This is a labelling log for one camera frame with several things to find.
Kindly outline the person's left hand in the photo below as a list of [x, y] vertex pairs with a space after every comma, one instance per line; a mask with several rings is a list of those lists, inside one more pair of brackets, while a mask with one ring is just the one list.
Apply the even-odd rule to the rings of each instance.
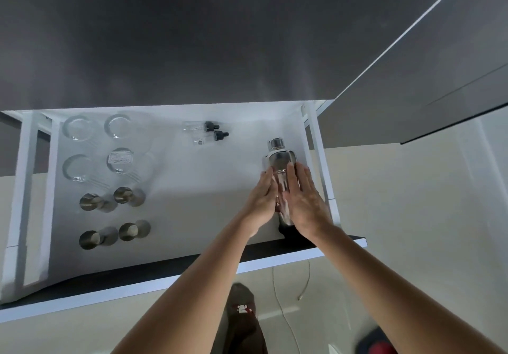
[[276, 198], [261, 197], [257, 193], [257, 185], [249, 194], [247, 201], [239, 213], [241, 225], [248, 230], [249, 236], [254, 236], [260, 227], [270, 221], [276, 210], [278, 186], [276, 183]]

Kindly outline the person's right hand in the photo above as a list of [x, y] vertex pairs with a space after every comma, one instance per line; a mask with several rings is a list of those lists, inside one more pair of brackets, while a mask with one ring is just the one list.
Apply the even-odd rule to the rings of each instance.
[[314, 242], [319, 232], [333, 225], [330, 212], [319, 192], [317, 198], [296, 197], [287, 202], [290, 218], [297, 231], [309, 241]]

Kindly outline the steel cocktail shaker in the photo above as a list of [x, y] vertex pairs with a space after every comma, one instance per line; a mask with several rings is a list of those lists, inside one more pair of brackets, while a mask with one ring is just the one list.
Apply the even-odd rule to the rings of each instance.
[[271, 167], [273, 177], [278, 186], [277, 212], [281, 227], [294, 226], [289, 214], [288, 202], [283, 197], [283, 192], [289, 191], [287, 166], [297, 161], [295, 153], [289, 150], [282, 138], [274, 138], [268, 141], [268, 154], [262, 158], [263, 169]]

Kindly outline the person's left forearm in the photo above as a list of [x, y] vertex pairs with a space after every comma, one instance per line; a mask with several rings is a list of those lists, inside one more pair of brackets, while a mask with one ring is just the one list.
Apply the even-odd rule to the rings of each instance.
[[260, 223], [235, 218], [111, 354], [210, 354], [246, 243]]

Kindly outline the person's right forearm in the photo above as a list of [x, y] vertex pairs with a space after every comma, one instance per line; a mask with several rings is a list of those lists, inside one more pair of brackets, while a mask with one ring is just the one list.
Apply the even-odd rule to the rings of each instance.
[[333, 224], [298, 230], [361, 299], [398, 354], [508, 354]]

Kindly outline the white table leg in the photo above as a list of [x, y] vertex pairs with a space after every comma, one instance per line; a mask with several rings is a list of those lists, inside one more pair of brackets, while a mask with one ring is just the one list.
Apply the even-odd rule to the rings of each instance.
[[333, 191], [332, 180], [329, 173], [325, 148], [323, 146], [321, 129], [318, 123], [318, 117], [314, 106], [314, 101], [304, 101], [304, 103], [302, 104], [302, 108], [305, 114], [307, 115], [308, 123], [310, 126], [310, 133], [314, 145], [314, 152], [319, 166], [319, 174], [321, 179], [321, 186], [323, 189], [324, 200], [330, 212], [333, 224], [336, 227], [341, 228], [340, 214]]
[[[21, 122], [21, 134], [17, 154], [7, 246], [4, 249], [3, 270], [0, 279], [0, 303], [2, 304], [22, 299], [48, 285], [61, 126], [59, 119], [48, 117], [44, 111], [14, 111], [14, 113], [15, 118], [18, 118]], [[37, 268], [39, 276], [35, 282], [25, 285], [29, 210], [38, 131], [44, 131], [50, 135], [48, 172], [39, 243]]]

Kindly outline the clear dropper bottle black cap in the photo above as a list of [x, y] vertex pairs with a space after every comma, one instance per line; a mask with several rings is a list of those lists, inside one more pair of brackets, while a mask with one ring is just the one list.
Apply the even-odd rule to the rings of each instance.
[[208, 133], [220, 129], [220, 125], [213, 121], [185, 121], [182, 129], [190, 133]]
[[230, 135], [229, 132], [225, 132], [225, 131], [221, 131], [221, 130], [201, 133], [201, 134], [196, 135], [193, 138], [193, 145], [204, 146], [204, 145], [212, 144], [213, 142], [217, 142], [217, 141], [225, 139], [229, 135]]

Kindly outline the steel jigger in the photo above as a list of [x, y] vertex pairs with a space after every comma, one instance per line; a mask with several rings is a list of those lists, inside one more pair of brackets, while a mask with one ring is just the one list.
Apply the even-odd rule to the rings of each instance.
[[109, 247], [118, 240], [118, 231], [114, 227], [106, 227], [100, 230], [85, 231], [79, 238], [79, 246], [83, 250], [92, 250], [97, 247]]
[[95, 193], [86, 193], [80, 198], [79, 206], [84, 211], [100, 211], [104, 213], [113, 212], [117, 202], [108, 197], [99, 196]]
[[146, 195], [144, 191], [139, 188], [121, 186], [113, 192], [113, 199], [118, 204], [127, 204], [135, 208], [141, 206], [145, 202]]
[[118, 229], [118, 238], [121, 241], [130, 242], [135, 239], [143, 239], [151, 232], [151, 224], [146, 220], [137, 220], [133, 223], [124, 223]]

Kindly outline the clear glass with white label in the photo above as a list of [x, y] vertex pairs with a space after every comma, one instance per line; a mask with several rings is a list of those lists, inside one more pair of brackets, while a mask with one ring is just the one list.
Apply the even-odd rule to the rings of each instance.
[[150, 153], [134, 152], [122, 147], [109, 152], [106, 167], [123, 181], [134, 184], [147, 182], [156, 173], [156, 163]]

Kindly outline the clear drinking glass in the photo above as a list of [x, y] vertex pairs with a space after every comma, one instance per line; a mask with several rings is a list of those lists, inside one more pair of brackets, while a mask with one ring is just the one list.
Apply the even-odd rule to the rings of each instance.
[[100, 144], [98, 122], [87, 115], [69, 117], [62, 125], [62, 133], [67, 139], [83, 145], [97, 147]]
[[107, 117], [104, 131], [116, 142], [134, 142], [149, 136], [143, 122], [132, 114], [120, 112]]
[[75, 154], [67, 158], [62, 165], [65, 179], [76, 184], [87, 184], [101, 190], [109, 190], [109, 179], [99, 164], [85, 154]]

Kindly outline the dark grey cabinet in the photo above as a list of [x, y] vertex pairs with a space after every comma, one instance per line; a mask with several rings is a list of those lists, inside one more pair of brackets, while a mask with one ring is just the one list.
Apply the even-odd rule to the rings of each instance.
[[508, 106], [508, 0], [436, 0], [319, 114], [325, 148], [407, 143]]

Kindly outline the red and dark shoe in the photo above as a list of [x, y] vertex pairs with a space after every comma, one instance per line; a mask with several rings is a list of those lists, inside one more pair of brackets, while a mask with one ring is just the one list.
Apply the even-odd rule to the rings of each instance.
[[398, 354], [395, 347], [377, 326], [355, 345], [354, 354]]

